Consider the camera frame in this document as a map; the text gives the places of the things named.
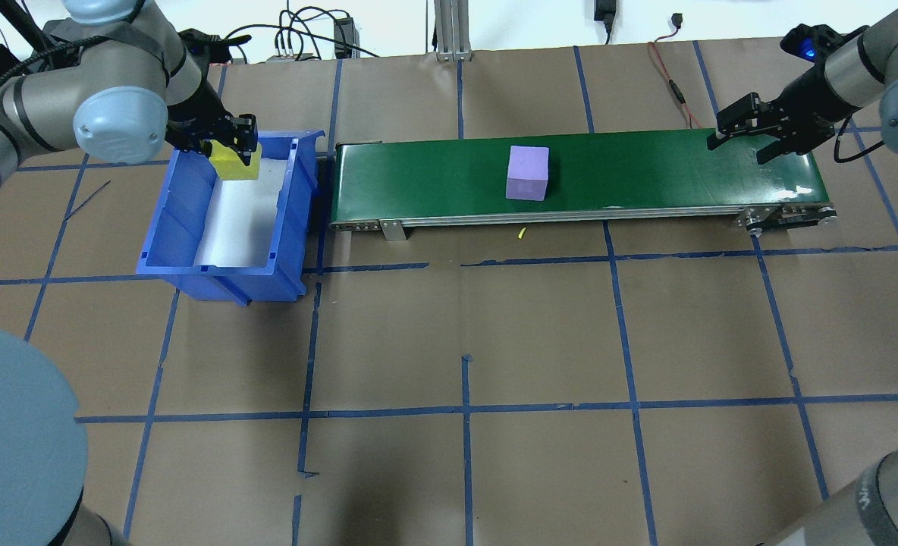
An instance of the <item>metal post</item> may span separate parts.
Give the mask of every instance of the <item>metal post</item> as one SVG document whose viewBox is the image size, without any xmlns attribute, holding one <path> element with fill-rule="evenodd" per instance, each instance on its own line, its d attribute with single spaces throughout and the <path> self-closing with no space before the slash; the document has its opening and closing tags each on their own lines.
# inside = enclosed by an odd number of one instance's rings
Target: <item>metal post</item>
<svg viewBox="0 0 898 546">
<path fill-rule="evenodd" d="M 441 61 L 470 60 L 469 0 L 435 0 L 436 58 Z"/>
</svg>

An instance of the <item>grid of blue tape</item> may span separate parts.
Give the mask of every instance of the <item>grid of blue tape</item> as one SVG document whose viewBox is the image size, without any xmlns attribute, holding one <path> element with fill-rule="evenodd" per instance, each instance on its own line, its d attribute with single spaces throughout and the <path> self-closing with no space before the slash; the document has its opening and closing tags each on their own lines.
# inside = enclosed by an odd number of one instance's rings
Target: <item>grid of blue tape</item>
<svg viewBox="0 0 898 546">
<path fill-rule="evenodd" d="M 715 98 L 712 82 L 702 56 L 701 46 L 698 42 L 693 42 L 695 55 L 698 58 L 699 67 L 702 69 L 702 77 L 705 80 L 705 87 L 712 104 L 713 111 L 718 111 L 718 103 Z M 594 121 L 592 121 L 591 104 L 587 90 L 587 80 L 585 70 L 580 58 L 579 49 L 574 46 L 573 54 L 577 66 L 577 73 L 580 79 L 581 96 L 583 107 L 587 115 L 588 131 L 594 132 Z M 331 104 L 331 128 L 328 132 L 330 140 L 330 149 L 325 153 L 331 158 L 334 153 L 334 135 L 335 122 L 338 116 L 338 96 L 339 87 L 341 87 L 341 71 L 342 62 L 337 64 L 337 72 L 334 78 L 334 100 Z M 220 83 L 218 93 L 223 93 L 224 83 L 226 82 L 227 69 L 221 69 Z M 457 108 L 459 118 L 459 138 L 463 135 L 463 65 L 462 62 L 457 68 Z M 879 127 L 854 127 L 852 131 L 857 139 L 858 146 L 865 148 L 862 141 L 862 132 L 872 132 L 879 130 Z M 65 228 L 67 228 L 68 218 L 74 213 L 74 203 L 77 200 L 78 190 L 81 187 L 82 176 L 85 170 L 96 168 L 115 168 L 126 165 L 107 165 L 107 163 L 99 163 L 98 165 L 89 165 L 88 155 L 85 155 L 80 165 L 57 165 L 43 167 L 23 167 L 22 171 L 50 171 L 50 170 L 78 170 L 75 180 L 74 189 L 68 198 L 68 206 L 65 209 L 65 220 L 58 229 L 58 235 L 53 246 L 51 258 L 48 263 L 46 275 L 36 279 L 2 279 L 0 286 L 11 286 L 12 284 L 40 284 L 39 296 L 36 304 L 34 304 L 32 317 L 30 317 L 27 325 L 25 338 L 29 340 L 33 335 L 34 324 L 36 324 L 37 314 L 39 314 L 41 302 L 48 284 L 68 284 L 68 283 L 102 283 L 102 282 L 124 282 L 124 281 L 145 281 L 155 280 L 155 277 L 140 275 L 119 275 L 119 276 L 96 276 L 96 277 L 63 277 L 54 278 L 51 276 L 54 269 L 55 260 L 58 251 L 61 248 L 61 242 L 64 239 Z M 895 225 L 898 235 L 898 220 L 893 205 L 887 196 L 886 190 L 882 183 L 881 177 L 878 175 L 873 166 L 869 155 L 866 156 L 865 162 L 868 165 L 871 176 L 876 184 L 882 200 L 887 208 L 890 220 Z M 148 162 L 148 165 L 165 165 L 168 162 Z M 428 263 L 393 263 L 383 265 L 366 265 L 366 266 L 345 266 L 345 267 L 325 267 L 323 263 L 324 252 L 324 235 L 327 230 L 327 221 L 321 225 L 321 233 L 319 240 L 319 255 L 317 266 L 304 270 L 304 273 L 316 275 L 328 275 L 338 273 L 355 273 L 360 271 L 393 271 L 393 270 L 410 270 L 424 269 Z M 133 524 L 134 508 L 136 508 L 138 491 L 140 490 L 141 477 L 143 477 L 143 466 L 148 450 L 149 438 L 155 422 L 223 422 L 223 421 L 256 421 L 256 419 L 299 419 L 300 420 L 300 442 L 299 453 L 297 454 L 297 470 L 306 477 L 316 475 L 310 472 L 306 467 L 306 447 L 308 425 L 311 419 L 364 419 L 379 417 L 403 417 L 403 416 L 421 416 L 421 415 L 461 415 L 463 417 L 463 479 L 464 479 L 464 506 L 466 506 L 466 545 L 471 546 L 474 543 L 473 532 L 473 458 L 471 457 L 471 438 L 470 438 L 470 417 L 473 414 L 480 413 L 508 413 L 508 412 L 553 412 L 553 411 L 630 411 L 633 416 L 633 432 L 636 439 L 636 456 L 639 464 L 639 474 L 641 479 L 642 495 L 644 500 L 644 508 L 647 519 L 648 535 L 653 546 L 657 546 L 657 532 L 655 526 L 652 491 L 647 470 L 647 463 L 644 456 L 643 436 L 640 424 L 640 410 L 644 409 L 668 409 L 668 408 L 703 408 L 703 407 L 750 407 L 750 406 L 778 406 L 778 405 L 795 405 L 798 408 L 804 435 L 806 436 L 807 445 L 809 446 L 809 455 L 813 462 L 815 478 L 817 485 L 823 497 L 827 497 L 827 486 L 824 480 L 822 466 L 818 457 L 815 438 L 810 428 L 809 418 L 806 415 L 806 407 L 809 404 L 835 404 L 835 403 L 858 403 L 858 402 L 897 402 L 898 394 L 849 394 L 849 395 L 830 395 L 829 397 L 807 397 L 802 393 L 799 386 L 799 380 L 792 376 L 793 359 L 790 352 L 789 342 L 783 328 L 782 317 L 779 313 L 776 302 L 775 290 L 769 280 L 768 269 L 765 265 L 766 256 L 799 256 L 799 255 L 822 255 L 822 253 L 888 253 L 898 252 L 898 245 L 877 246 L 877 248 L 862 248 L 861 246 L 844 246 L 843 248 L 834 249 L 762 249 L 760 241 L 753 239 L 753 249 L 737 249 L 736 251 L 725 252 L 699 252 L 699 253 L 634 253 L 634 255 L 617 255 L 614 252 L 614 245 L 611 234 L 608 229 L 608 223 L 604 222 L 604 235 L 608 253 L 604 256 L 561 256 L 561 258 L 552 259 L 505 259 L 505 260 L 486 260 L 486 262 L 462 264 L 462 267 L 488 267 L 488 266 L 511 266 L 511 265 L 532 265 L 542 263 L 585 263 L 585 262 L 607 262 L 610 266 L 610 277 L 613 287 L 615 307 L 619 325 L 619 335 L 621 336 L 623 348 L 623 361 L 625 362 L 626 379 L 628 380 L 629 399 L 622 401 L 602 401 L 587 403 L 543 403 L 543 404 L 498 404 L 498 405 L 471 405 L 469 401 L 469 364 L 470 356 L 463 356 L 462 360 L 462 404 L 458 406 L 437 406 L 437 407 L 408 407 L 408 408 L 389 408 L 376 410 L 322 410 L 312 411 L 311 393 L 314 381 L 315 356 L 317 350 L 318 336 L 318 319 L 321 304 L 321 283 L 317 283 L 314 294 L 314 307 L 311 317 L 311 335 L 310 345 L 308 349 L 307 376 L 306 386 L 304 386 L 303 410 L 301 411 L 283 411 L 283 412 L 257 412 L 257 413 L 224 413 L 224 414 L 168 414 L 162 415 L 155 412 L 155 405 L 159 397 L 160 384 L 162 383 L 162 363 L 165 362 L 168 355 L 169 341 L 171 341 L 171 333 L 173 322 L 176 316 L 176 308 L 179 301 L 179 293 L 175 291 L 172 297 L 171 310 L 165 322 L 165 335 L 162 339 L 162 350 L 160 359 L 155 369 L 155 380 L 152 393 L 149 398 L 148 410 L 145 415 L 115 415 L 115 416 L 86 416 L 77 419 L 82 424 L 110 424 L 110 422 L 134 422 L 134 424 L 143 424 L 143 439 L 140 443 L 140 452 L 137 457 L 136 469 L 133 474 L 133 484 L 131 485 L 129 504 L 127 505 L 126 519 L 124 520 L 123 532 L 129 536 L 131 524 Z M 767 291 L 771 314 L 774 315 L 776 331 L 779 335 L 784 360 L 786 363 L 787 373 L 793 385 L 792 397 L 771 397 L 771 398 L 734 398 L 734 400 L 640 400 L 637 393 L 636 382 L 634 381 L 633 366 L 630 362 L 630 345 L 628 338 L 628 329 L 626 329 L 626 310 L 623 307 L 621 297 L 621 287 L 619 284 L 617 264 L 626 262 L 627 260 L 648 260 L 648 259 L 716 259 L 716 258 L 733 258 L 733 256 L 754 256 L 757 259 L 758 269 L 764 280 L 765 291 Z M 292 514 L 292 544 L 297 544 L 300 536 L 301 510 L 303 510 L 303 495 L 294 497 L 294 511 Z"/>
</svg>

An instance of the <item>power adapter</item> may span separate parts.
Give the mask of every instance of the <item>power adapter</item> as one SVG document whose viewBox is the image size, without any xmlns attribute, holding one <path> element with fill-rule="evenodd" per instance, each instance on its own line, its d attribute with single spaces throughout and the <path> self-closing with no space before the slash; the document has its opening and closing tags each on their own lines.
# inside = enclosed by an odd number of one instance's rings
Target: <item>power adapter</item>
<svg viewBox="0 0 898 546">
<path fill-rule="evenodd" d="M 594 0 L 594 20 L 604 21 L 604 30 L 611 33 L 614 17 L 618 14 L 618 0 Z"/>
<path fill-rule="evenodd" d="M 339 17 L 338 24 L 334 25 L 334 40 L 344 42 L 334 44 L 334 58 L 358 58 L 359 52 L 350 46 L 361 46 L 358 43 L 358 29 L 355 28 L 355 20 L 352 17 Z"/>
</svg>

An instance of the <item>blue led light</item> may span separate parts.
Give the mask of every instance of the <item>blue led light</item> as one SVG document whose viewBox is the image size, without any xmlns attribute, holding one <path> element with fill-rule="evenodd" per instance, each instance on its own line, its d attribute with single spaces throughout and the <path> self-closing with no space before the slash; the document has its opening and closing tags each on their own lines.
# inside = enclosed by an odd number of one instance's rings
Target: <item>blue led light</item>
<svg viewBox="0 0 898 546">
<path fill-rule="evenodd" d="M 813 38 L 803 40 L 802 44 L 799 44 L 799 50 L 802 52 L 804 58 L 810 60 L 816 58 L 816 49 L 813 48 Z"/>
</svg>

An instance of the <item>red wire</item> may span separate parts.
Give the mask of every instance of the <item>red wire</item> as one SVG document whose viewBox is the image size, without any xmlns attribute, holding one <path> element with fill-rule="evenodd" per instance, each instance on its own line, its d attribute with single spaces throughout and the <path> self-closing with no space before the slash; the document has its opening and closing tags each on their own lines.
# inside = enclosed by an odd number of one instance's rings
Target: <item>red wire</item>
<svg viewBox="0 0 898 546">
<path fill-rule="evenodd" d="M 655 53 L 656 58 L 658 58 L 658 64 L 661 65 L 661 71 L 664 72 L 664 79 L 665 79 L 665 80 L 671 80 L 672 77 L 671 77 L 671 74 L 668 73 L 668 68 L 667 68 L 667 66 L 664 66 L 664 59 L 661 58 L 661 52 L 658 51 L 658 46 L 656 45 L 656 42 L 657 42 L 658 40 L 664 40 L 665 38 L 671 38 L 671 37 L 674 37 L 675 34 L 678 34 L 678 29 L 677 29 L 677 28 L 675 29 L 674 32 L 672 32 L 672 34 L 667 34 L 667 35 L 664 35 L 664 36 L 658 36 L 658 38 L 655 38 L 655 41 L 654 41 L 654 42 L 648 42 L 649 48 L 651 49 L 651 51 L 653 51 L 653 52 Z M 702 124 L 701 124 L 701 122 L 699 122 L 698 118 L 696 118 L 695 115 L 692 114 L 692 109 L 689 108 L 688 103 L 682 104 L 682 106 L 685 107 L 685 111 L 687 111 L 687 113 L 688 113 L 688 115 L 689 115 L 689 118 L 691 118 L 691 120 L 695 122 L 695 125 L 698 125 L 698 126 L 699 126 L 699 129 L 701 129 L 701 128 L 702 128 Z"/>
</svg>

